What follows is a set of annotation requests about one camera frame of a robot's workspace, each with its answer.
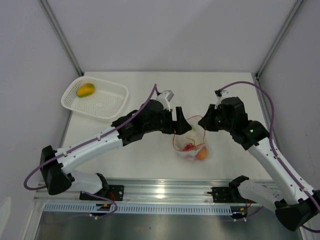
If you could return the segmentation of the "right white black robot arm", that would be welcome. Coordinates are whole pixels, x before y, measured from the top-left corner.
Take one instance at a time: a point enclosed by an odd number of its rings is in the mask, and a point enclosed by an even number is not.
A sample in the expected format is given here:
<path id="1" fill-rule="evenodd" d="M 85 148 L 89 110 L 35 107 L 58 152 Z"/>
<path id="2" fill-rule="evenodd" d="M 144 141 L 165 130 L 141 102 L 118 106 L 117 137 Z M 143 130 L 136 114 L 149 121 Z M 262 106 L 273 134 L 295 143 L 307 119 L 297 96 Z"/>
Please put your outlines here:
<path id="1" fill-rule="evenodd" d="M 252 200 L 275 213 L 279 222 L 295 231 L 319 214 L 320 192 L 304 181 L 275 147 L 267 129 L 248 119 L 238 97 L 224 97 L 210 104 L 198 122 L 208 132 L 226 131 L 266 170 L 278 190 L 239 176 L 229 183 L 228 196 L 234 202 Z"/>

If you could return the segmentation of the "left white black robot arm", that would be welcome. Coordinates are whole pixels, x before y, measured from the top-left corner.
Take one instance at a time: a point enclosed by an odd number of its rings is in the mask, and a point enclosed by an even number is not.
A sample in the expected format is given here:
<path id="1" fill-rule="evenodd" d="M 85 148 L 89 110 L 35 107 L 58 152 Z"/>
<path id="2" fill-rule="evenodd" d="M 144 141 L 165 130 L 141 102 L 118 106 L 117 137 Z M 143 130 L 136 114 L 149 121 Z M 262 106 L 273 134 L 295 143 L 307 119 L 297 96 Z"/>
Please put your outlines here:
<path id="1" fill-rule="evenodd" d="M 109 186 L 101 173 L 89 174 L 77 171 L 83 163 L 113 149 L 122 148 L 140 141 L 145 134 L 183 135 L 192 130 L 181 107 L 176 108 L 176 120 L 172 111 L 165 109 L 158 100 L 150 100 L 139 110 L 133 110 L 112 122 L 104 132 L 92 140 L 69 148 L 54 150 L 46 146 L 41 151 L 40 172 L 50 195 L 67 190 L 88 192 L 97 200 L 108 196 Z"/>

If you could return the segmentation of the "yellow green toy mango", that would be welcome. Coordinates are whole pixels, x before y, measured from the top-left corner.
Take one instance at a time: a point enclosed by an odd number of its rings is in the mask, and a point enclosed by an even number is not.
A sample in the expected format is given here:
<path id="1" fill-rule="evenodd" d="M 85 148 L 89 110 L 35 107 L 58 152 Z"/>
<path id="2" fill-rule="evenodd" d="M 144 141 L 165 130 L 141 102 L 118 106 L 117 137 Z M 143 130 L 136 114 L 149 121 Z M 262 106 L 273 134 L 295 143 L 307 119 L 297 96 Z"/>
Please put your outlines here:
<path id="1" fill-rule="evenodd" d="M 76 91 L 76 94 L 79 98 L 84 98 L 92 95 L 94 92 L 95 86 L 92 83 L 85 83 Z"/>

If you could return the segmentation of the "clear red zip bag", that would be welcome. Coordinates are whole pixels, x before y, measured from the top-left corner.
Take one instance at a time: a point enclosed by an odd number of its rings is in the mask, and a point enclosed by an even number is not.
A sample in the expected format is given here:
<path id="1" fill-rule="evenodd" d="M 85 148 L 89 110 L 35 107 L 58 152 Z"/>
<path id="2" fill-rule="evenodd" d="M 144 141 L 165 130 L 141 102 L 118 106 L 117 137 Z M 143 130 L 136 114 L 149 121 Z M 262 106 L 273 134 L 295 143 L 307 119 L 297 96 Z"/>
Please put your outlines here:
<path id="1" fill-rule="evenodd" d="M 206 131 L 198 125 L 201 115 L 194 115 L 187 119 L 191 130 L 182 134 L 174 135 L 172 146 L 177 155 L 186 161 L 205 161 L 209 156 L 206 145 Z"/>

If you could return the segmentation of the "red toy tomato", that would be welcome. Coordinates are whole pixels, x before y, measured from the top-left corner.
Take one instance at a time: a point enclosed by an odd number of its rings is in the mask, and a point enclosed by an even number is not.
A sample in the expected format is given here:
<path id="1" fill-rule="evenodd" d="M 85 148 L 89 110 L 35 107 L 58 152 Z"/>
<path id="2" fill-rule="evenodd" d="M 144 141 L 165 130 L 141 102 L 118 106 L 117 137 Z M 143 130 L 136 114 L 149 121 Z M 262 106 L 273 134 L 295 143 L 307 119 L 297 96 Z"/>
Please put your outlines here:
<path id="1" fill-rule="evenodd" d="M 203 146 L 195 155 L 195 158 L 200 161 L 206 160 L 208 157 L 208 149 L 206 146 Z"/>

